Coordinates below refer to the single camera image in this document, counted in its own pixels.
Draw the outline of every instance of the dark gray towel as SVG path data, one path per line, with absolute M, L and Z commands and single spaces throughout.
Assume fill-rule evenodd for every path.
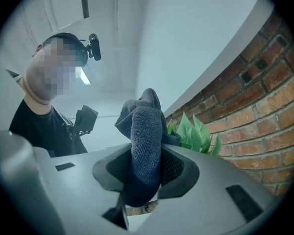
M 160 187 L 161 143 L 180 145 L 181 137 L 167 133 L 165 117 L 156 92 L 146 89 L 139 100 L 128 100 L 115 123 L 117 129 L 132 142 L 132 163 L 124 185 L 125 202 L 140 207 Z

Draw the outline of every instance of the white ceiling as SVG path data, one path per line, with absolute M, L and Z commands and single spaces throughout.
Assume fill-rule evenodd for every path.
M 49 36 L 69 32 L 88 40 L 95 33 L 102 58 L 88 59 L 84 69 L 92 84 L 78 79 L 74 89 L 56 102 L 134 95 L 145 2 L 88 0 L 90 17 L 84 19 L 81 0 L 24 0 L 0 36 L 0 66 L 22 74 L 36 47 Z

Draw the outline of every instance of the person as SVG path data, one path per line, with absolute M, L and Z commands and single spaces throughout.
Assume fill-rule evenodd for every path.
M 8 70 L 25 92 L 9 130 L 32 146 L 46 149 L 50 157 L 86 153 L 78 136 L 73 149 L 72 134 L 64 128 L 73 123 L 51 102 L 68 89 L 76 67 L 86 65 L 87 59 L 87 51 L 76 36 L 59 33 L 37 47 L 24 76 Z

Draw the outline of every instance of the black slot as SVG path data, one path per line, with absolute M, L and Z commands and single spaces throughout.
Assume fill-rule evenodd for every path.
M 73 166 L 75 165 L 72 163 L 66 163 L 66 164 L 56 165 L 55 168 L 57 169 L 57 171 L 61 171 L 61 170 L 69 169 Z
M 242 77 L 242 80 L 244 80 L 244 82 L 246 84 L 251 81 L 251 77 L 247 72 L 243 73 L 241 77 Z
M 263 71 L 268 66 L 268 64 L 263 58 L 261 58 L 257 61 L 256 66 L 258 70 Z
M 259 205 L 241 186 L 230 186 L 226 188 L 226 191 L 239 208 L 247 223 L 262 213 L 262 209 Z

